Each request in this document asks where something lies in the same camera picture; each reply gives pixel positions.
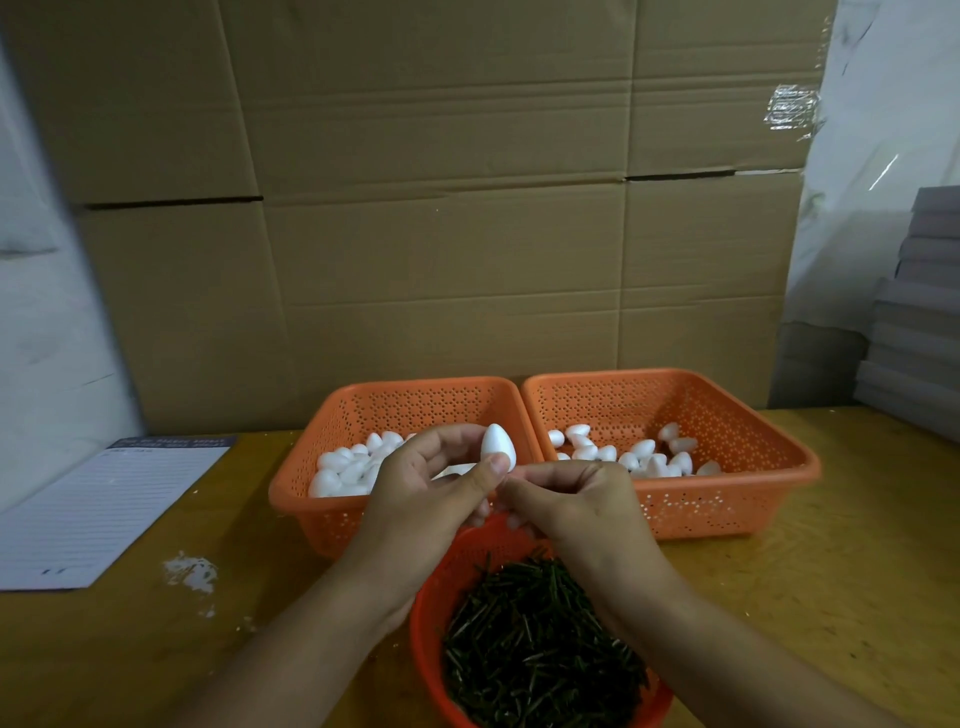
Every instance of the pile of white foam eggs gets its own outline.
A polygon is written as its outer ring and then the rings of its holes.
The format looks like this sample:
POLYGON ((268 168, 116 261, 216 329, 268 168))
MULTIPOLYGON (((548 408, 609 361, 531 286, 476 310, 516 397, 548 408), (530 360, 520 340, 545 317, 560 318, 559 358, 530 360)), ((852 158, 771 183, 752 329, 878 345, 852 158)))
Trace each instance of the pile of white foam eggs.
MULTIPOLYGON (((397 432, 371 432, 367 442, 351 448, 336 448, 317 458, 317 474, 310 481, 307 494, 310 497, 368 496, 373 490, 380 466, 387 456, 416 435, 411 432, 403 437, 397 432)), ((510 458, 510 469, 516 466, 516 449, 510 435, 500 425, 490 425, 484 433, 480 456, 504 452, 510 458)), ((445 468, 434 479, 447 475, 463 475, 476 463, 462 463, 445 468)))
MULTIPOLYGON (((664 425, 657 434, 657 440, 640 440, 632 448, 617 458, 616 448, 613 445, 598 447, 589 438, 590 425, 571 425, 565 431, 552 429, 549 432, 550 444, 554 448, 561 448, 569 442, 574 447, 574 460, 607 460, 618 462, 633 477, 681 477, 693 475, 693 458, 690 453, 697 448, 695 437, 681 437, 680 425, 670 423, 664 425), (669 460, 665 452, 657 452, 657 441, 663 445, 662 449, 669 450, 673 456, 669 460)), ((561 460, 569 460, 570 456, 558 452, 561 460)), ((697 469, 697 475, 718 475, 723 470, 716 460, 709 460, 697 469)))

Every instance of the white paint stain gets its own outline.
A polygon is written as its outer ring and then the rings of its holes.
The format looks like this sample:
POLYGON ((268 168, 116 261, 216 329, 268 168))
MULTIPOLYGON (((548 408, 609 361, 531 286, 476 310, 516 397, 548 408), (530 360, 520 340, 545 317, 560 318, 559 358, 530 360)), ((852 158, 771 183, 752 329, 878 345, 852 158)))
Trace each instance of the white paint stain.
POLYGON ((181 551, 176 559, 163 562, 163 568, 167 572, 167 584, 182 584, 195 592, 213 594, 217 568, 206 559, 184 556, 181 551))

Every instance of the white wall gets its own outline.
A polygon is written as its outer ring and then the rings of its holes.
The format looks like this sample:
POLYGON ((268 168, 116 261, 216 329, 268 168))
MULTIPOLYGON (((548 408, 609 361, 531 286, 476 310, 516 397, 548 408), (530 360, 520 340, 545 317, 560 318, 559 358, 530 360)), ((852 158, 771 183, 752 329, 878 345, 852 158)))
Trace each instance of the white wall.
POLYGON ((771 403, 852 393, 922 186, 960 183, 960 0, 840 0, 771 403))
POLYGON ((0 55, 0 511, 141 424, 0 55))

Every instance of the lined paper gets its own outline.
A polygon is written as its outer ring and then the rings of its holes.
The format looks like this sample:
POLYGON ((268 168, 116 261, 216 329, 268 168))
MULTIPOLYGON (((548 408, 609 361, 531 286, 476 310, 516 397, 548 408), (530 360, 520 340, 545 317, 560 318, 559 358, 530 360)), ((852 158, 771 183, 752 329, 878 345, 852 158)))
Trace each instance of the lined paper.
POLYGON ((0 514, 0 591, 90 586, 234 441, 119 440, 0 514))

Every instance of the perforated basket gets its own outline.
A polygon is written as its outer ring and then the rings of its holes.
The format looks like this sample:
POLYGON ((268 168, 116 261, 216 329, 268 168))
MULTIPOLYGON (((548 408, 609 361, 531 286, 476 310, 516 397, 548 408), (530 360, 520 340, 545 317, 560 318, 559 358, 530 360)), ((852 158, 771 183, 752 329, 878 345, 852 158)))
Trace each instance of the perforated basket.
POLYGON ((791 489, 820 476, 820 461, 810 449, 694 372, 540 375, 527 379, 522 393, 546 460, 557 459, 547 432, 577 423, 589 424, 590 439, 617 452, 656 439, 671 422, 680 424, 682 436, 697 438, 694 470, 716 460, 723 474, 634 481, 660 539, 757 532, 791 489))
MULTIPOLYGON (((464 531, 453 541, 446 556, 417 594, 410 613, 410 649, 414 663, 426 683, 430 698, 441 714, 456 728, 476 728, 476 725, 450 700, 444 688, 442 652, 444 637, 453 612, 480 578, 477 568, 487 565, 496 570, 511 561, 519 561, 537 547, 543 546, 548 556, 553 552, 550 542, 536 542, 523 529, 510 530, 506 517, 494 516, 482 528, 464 531)), ((628 728, 656 728, 662 724, 673 693, 656 673, 647 670, 649 688, 640 690, 641 702, 628 728)))
POLYGON ((326 398, 270 483, 270 502, 297 517, 310 545, 337 558, 356 532, 367 496, 309 497, 307 488, 324 452, 367 440, 371 432, 402 435, 434 425, 502 425, 516 462, 543 459, 537 435, 516 385, 498 376, 416 379, 351 384, 326 398))

